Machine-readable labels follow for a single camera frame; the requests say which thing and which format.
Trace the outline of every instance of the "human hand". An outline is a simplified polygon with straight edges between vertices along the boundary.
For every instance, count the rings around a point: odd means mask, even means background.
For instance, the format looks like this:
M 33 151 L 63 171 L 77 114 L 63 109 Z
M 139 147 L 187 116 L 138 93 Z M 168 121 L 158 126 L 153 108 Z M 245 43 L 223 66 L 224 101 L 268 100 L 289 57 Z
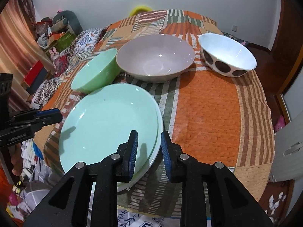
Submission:
M 23 168 L 23 161 L 21 157 L 21 144 L 17 144 L 15 148 L 14 154 L 11 156 L 11 162 L 14 165 L 14 168 L 12 170 L 13 174 L 16 176 L 20 176 L 22 173 Z

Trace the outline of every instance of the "pink bunny toy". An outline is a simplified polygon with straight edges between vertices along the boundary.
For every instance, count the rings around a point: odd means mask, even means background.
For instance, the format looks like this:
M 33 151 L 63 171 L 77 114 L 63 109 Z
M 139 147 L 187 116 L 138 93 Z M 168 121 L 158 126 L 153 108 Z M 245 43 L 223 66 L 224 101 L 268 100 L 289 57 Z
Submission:
M 53 47 L 53 50 L 50 50 L 49 53 L 51 54 L 51 60 L 53 61 L 53 66 L 58 72 L 60 67 L 60 61 L 59 61 L 60 53 L 56 50 L 55 47 Z

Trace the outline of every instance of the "silver bolt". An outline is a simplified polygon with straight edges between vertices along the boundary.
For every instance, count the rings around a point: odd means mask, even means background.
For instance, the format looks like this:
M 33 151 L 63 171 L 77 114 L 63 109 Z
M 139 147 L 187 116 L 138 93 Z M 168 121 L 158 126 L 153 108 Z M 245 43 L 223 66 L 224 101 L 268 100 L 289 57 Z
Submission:
M 83 168 L 83 166 L 84 166 L 84 163 L 83 163 L 83 162 L 78 162 L 78 163 L 76 164 L 76 168 L 77 168 L 77 169 L 81 169 L 81 168 Z
M 216 162 L 215 166 L 219 169 L 222 169 L 224 167 L 224 164 L 222 162 Z
M 112 154 L 112 155 L 111 155 L 111 158 L 112 158 L 112 159 L 119 159 L 119 158 L 120 158 L 120 155 L 119 155 L 119 154 Z
M 186 160 L 188 158 L 189 158 L 188 154 L 180 154 L 180 159 Z

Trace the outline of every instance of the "white bowl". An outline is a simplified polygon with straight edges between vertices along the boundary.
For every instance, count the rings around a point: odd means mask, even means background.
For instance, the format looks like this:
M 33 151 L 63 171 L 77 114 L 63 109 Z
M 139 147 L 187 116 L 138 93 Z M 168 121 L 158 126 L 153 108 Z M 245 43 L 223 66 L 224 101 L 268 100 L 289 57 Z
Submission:
M 205 62 L 223 76 L 239 77 L 257 66 L 253 54 L 229 37 L 205 33 L 198 41 Z
M 135 38 L 117 54 L 118 66 L 146 82 L 166 82 L 182 74 L 194 61 L 195 52 L 186 41 L 154 34 Z

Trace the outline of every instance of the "wooden floor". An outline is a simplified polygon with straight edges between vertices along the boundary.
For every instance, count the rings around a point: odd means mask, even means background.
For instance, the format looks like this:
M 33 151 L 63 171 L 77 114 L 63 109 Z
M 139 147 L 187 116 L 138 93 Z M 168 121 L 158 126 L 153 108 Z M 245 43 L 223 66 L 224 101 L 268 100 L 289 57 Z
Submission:
M 256 73 L 263 86 L 267 104 L 271 109 L 272 123 L 275 125 L 282 111 L 275 98 L 279 88 L 287 77 L 288 70 L 283 66 L 277 66 L 272 56 L 260 49 L 248 47 L 257 60 Z M 266 189 L 259 201 L 259 204 L 272 218 L 275 226 L 285 217 L 287 212 L 293 188 L 293 181 L 284 181 L 277 183 L 268 183 Z

